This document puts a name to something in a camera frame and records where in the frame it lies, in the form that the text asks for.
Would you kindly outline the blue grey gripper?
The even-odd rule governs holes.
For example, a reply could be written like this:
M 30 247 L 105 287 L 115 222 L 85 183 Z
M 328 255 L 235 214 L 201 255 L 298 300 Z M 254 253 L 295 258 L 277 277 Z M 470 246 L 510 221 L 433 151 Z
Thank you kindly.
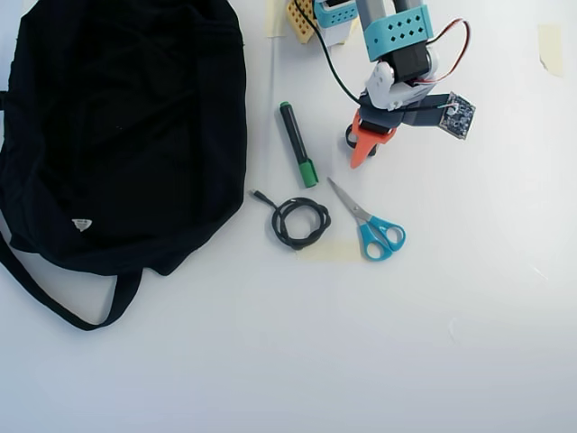
M 368 94 L 362 94 L 360 108 L 352 122 L 351 133 L 356 138 L 356 145 L 351 157 L 351 168 L 360 167 L 376 146 L 386 144 L 393 138 L 396 128 L 402 124 L 438 126 L 448 100 L 448 94 L 429 95 L 420 101 L 389 111 L 376 108 Z

